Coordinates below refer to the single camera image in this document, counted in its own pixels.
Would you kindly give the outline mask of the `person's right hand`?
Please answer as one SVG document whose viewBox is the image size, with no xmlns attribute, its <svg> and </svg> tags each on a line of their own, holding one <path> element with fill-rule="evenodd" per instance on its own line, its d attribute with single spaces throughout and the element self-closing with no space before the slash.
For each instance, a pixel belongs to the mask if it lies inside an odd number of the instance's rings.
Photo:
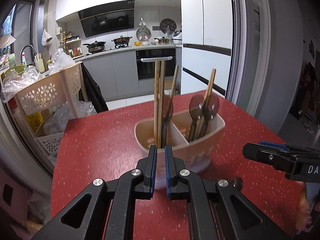
<svg viewBox="0 0 320 240">
<path fill-rule="evenodd" d="M 310 215 L 310 203 L 306 198 L 306 187 L 304 184 L 300 192 L 299 202 L 296 212 L 296 229 L 299 231 L 309 232 L 311 229 L 308 226 L 312 223 L 312 218 Z"/>
</svg>

